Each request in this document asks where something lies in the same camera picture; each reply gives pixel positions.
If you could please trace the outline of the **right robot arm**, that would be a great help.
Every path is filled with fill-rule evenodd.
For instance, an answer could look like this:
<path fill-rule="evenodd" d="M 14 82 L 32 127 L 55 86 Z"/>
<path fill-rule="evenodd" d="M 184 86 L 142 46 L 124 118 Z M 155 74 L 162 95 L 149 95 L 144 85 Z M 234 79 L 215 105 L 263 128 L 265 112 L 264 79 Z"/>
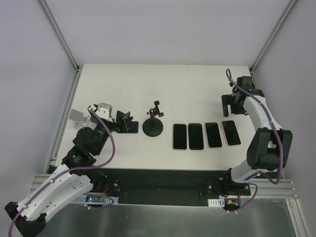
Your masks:
<path fill-rule="evenodd" d="M 255 134 L 246 151 L 245 160 L 229 168 L 220 183 L 220 190 L 225 196 L 237 195 L 248 189 L 247 181 L 258 175 L 263 175 L 272 184 L 278 184 L 293 139 L 292 132 L 276 122 L 268 109 L 264 93 L 255 88 L 251 77 L 242 76 L 234 81 L 230 71 L 227 71 L 227 78 L 232 92 L 221 96 L 223 116 L 248 115 Z"/>

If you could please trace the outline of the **black round clamp stand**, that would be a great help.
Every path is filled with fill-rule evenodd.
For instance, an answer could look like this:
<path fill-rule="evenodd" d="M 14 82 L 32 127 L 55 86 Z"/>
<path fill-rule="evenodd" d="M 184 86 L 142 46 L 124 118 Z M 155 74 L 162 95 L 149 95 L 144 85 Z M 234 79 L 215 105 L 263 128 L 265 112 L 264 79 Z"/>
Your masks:
<path fill-rule="evenodd" d="M 157 137 L 159 136 L 163 131 L 163 123 L 160 119 L 156 118 L 156 116 L 163 117 L 164 113 L 160 111 L 159 100 L 154 102 L 154 107 L 150 108 L 147 112 L 147 115 L 150 116 L 150 118 L 146 119 L 142 125 L 143 132 L 145 135 L 149 137 Z"/>

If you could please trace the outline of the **aluminium frame post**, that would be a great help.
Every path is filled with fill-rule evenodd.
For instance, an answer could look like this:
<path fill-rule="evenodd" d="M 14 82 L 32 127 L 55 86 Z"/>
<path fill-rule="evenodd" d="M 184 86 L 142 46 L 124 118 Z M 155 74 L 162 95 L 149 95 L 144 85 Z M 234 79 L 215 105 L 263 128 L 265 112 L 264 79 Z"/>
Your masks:
<path fill-rule="evenodd" d="M 72 65 L 73 69 L 78 72 L 80 70 L 80 65 L 76 61 L 54 15 L 53 12 L 51 11 L 47 1 L 45 0 L 38 0 L 37 1 L 41 10 L 43 11 L 53 33 L 55 34 L 55 37 L 57 38 L 57 41 L 59 42 L 62 50 L 64 51 L 67 59 L 69 60 L 70 64 Z"/>
<path fill-rule="evenodd" d="M 264 56 L 268 53 L 270 47 L 272 46 L 273 42 L 276 40 L 278 34 L 281 32 L 283 26 L 285 25 L 286 21 L 290 17 L 291 13 L 299 3 L 299 0 L 289 0 L 286 7 L 284 8 L 283 12 L 281 13 L 280 17 L 278 18 L 276 24 L 272 28 L 270 34 L 268 35 L 267 39 L 265 40 L 262 48 L 260 49 L 257 57 L 255 58 L 252 66 L 249 68 L 250 74 L 253 75 L 256 69 L 259 67 L 261 61 L 263 60 Z"/>

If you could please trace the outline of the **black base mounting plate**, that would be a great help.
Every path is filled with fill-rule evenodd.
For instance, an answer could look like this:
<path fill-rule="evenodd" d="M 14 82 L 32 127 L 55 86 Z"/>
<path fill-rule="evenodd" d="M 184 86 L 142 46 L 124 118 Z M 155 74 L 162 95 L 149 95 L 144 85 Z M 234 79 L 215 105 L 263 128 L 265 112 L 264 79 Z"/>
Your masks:
<path fill-rule="evenodd" d="M 75 171 L 92 177 L 93 191 L 105 191 L 120 204 L 207 206 L 220 196 L 250 196 L 245 182 L 235 183 L 230 171 L 101 168 Z"/>

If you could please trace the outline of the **right aluminium frame post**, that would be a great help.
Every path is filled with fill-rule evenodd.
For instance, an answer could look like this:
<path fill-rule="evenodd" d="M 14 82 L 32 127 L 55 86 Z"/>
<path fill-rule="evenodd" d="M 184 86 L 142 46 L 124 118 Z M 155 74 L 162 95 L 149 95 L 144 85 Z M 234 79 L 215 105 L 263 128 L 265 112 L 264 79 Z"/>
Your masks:
<path fill-rule="evenodd" d="M 278 18 L 276 24 L 272 28 L 270 34 L 268 35 L 267 39 L 265 40 L 262 48 L 260 49 L 257 57 L 255 58 L 252 66 L 249 68 L 250 74 L 253 75 L 256 69 L 259 67 L 261 61 L 263 60 L 264 56 L 268 53 L 270 47 L 272 46 L 273 42 L 276 40 L 278 34 L 281 32 L 283 26 L 285 25 L 286 21 L 290 17 L 291 13 L 299 3 L 299 0 L 289 0 L 286 7 L 284 8 L 283 12 L 281 13 L 280 17 Z"/>

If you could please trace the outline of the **black square base stand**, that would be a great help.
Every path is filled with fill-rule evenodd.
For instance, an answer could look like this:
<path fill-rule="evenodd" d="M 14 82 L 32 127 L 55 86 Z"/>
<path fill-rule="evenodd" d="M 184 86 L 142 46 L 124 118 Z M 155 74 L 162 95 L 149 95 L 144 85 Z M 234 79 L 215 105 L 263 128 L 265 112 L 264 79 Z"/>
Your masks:
<path fill-rule="evenodd" d="M 117 111 L 116 124 L 118 125 L 119 134 L 136 134 L 139 130 L 139 122 L 133 121 L 131 112 L 123 113 Z"/>

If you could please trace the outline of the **left aluminium frame post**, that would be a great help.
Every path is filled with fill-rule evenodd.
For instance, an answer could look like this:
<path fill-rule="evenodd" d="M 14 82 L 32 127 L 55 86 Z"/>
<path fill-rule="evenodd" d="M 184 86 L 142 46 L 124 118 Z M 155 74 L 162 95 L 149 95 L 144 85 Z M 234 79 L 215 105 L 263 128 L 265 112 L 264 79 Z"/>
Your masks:
<path fill-rule="evenodd" d="M 64 51 L 67 59 L 69 60 L 70 64 L 72 65 L 73 69 L 78 72 L 80 70 L 80 65 L 76 61 L 54 15 L 53 12 L 51 11 L 47 1 L 45 0 L 38 0 L 37 1 L 41 10 L 43 11 L 53 33 L 55 34 L 55 37 L 57 38 L 57 41 L 59 42 L 62 50 Z"/>

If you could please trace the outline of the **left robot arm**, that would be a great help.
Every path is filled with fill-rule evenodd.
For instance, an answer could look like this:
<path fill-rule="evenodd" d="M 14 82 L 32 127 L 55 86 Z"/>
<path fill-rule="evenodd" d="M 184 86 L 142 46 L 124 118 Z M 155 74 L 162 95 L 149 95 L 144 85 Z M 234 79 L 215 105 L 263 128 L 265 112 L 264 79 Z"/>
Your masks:
<path fill-rule="evenodd" d="M 75 198 L 86 192 L 99 192 L 106 184 L 101 168 L 115 156 L 112 132 L 127 132 L 133 117 L 120 113 L 116 120 L 100 118 L 90 110 L 98 123 L 94 129 L 81 128 L 73 140 L 74 146 L 55 171 L 28 197 L 5 206 L 11 218 L 8 235 L 13 229 L 24 237 L 35 237 L 46 224 Z"/>

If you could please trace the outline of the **black phone white case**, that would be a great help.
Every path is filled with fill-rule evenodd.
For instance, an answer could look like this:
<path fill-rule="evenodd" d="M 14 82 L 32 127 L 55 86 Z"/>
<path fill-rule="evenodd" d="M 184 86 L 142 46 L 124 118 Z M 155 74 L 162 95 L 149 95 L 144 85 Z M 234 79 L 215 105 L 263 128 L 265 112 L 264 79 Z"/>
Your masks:
<path fill-rule="evenodd" d="M 173 149 L 181 151 L 187 149 L 187 127 L 185 124 L 173 125 Z"/>

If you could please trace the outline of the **aluminium rail front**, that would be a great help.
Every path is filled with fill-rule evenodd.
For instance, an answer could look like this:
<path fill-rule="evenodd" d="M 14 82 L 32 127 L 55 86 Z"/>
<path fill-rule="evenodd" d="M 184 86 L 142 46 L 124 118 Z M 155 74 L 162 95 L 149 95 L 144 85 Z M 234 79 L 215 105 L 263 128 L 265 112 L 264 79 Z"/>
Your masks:
<path fill-rule="evenodd" d="M 36 174 L 33 181 L 31 191 L 35 191 L 50 174 Z M 281 181 L 274 185 L 267 179 L 254 178 L 249 180 L 250 183 L 254 183 L 258 186 L 257 198 L 273 198 L 273 199 L 298 199 L 299 195 L 295 184 L 292 180 L 281 179 Z"/>

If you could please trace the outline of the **pink phone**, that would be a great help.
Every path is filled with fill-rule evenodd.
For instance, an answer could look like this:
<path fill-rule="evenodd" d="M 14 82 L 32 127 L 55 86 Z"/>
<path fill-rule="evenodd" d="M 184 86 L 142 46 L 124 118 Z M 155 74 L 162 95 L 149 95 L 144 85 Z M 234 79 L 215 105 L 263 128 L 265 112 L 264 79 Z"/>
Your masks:
<path fill-rule="evenodd" d="M 205 124 L 207 144 L 209 148 L 221 148 L 222 140 L 220 136 L 219 126 L 216 122 Z"/>
<path fill-rule="evenodd" d="M 233 120 L 222 121 L 222 127 L 228 146 L 238 146 L 241 144 L 237 127 Z"/>

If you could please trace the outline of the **white phone stand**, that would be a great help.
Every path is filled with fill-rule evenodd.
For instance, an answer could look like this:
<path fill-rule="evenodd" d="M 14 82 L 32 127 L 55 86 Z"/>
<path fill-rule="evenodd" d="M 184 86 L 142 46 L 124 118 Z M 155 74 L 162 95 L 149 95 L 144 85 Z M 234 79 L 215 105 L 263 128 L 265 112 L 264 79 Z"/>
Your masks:
<path fill-rule="evenodd" d="M 71 124 L 76 130 L 80 130 L 81 128 L 84 128 L 84 127 L 91 127 L 89 113 L 85 114 L 78 110 L 71 109 L 68 115 L 68 120 L 71 121 Z"/>

